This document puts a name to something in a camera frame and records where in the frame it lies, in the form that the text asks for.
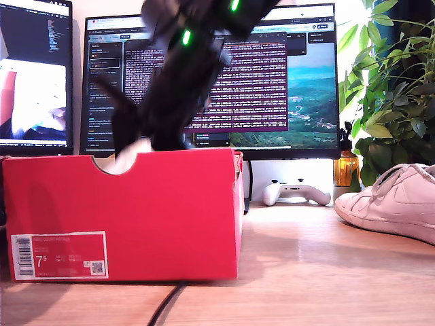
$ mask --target shoebox label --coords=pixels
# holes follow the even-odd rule
[[[109,278],[105,232],[11,236],[16,280]]]

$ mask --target desk surface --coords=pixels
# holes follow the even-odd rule
[[[10,282],[2,325],[147,325],[173,285]],[[254,204],[237,281],[190,286],[159,325],[432,325],[435,247],[360,230],[332,207]]]

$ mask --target red shoebox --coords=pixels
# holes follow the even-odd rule
[[[6,159],[12,278],[237,278],[242,167],[233,149],[141,153],[122,175],[92,156]]]

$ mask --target houseplant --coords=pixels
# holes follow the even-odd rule
[[[372,16],[362,28],[353,25],[339,42],[343,51],[360,30],[361,51],[339,84],[339,94],[341,112],[356,107],[353,137],[360,130],[370,135],[354,151],[363,157],[360,176],[369,186],[397,164],[435,162],[435,19],[391,19],[385,13],[399,0],[362,2],[374,6]],[[401,24],[400,40],[391,44],[381,38],[375,22]]]

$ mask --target white sneaker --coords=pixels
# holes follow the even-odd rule
[[[359,228],[435,245],[434,175],[435,165],[397,165],[363,192],[338,197],[335,211]]]

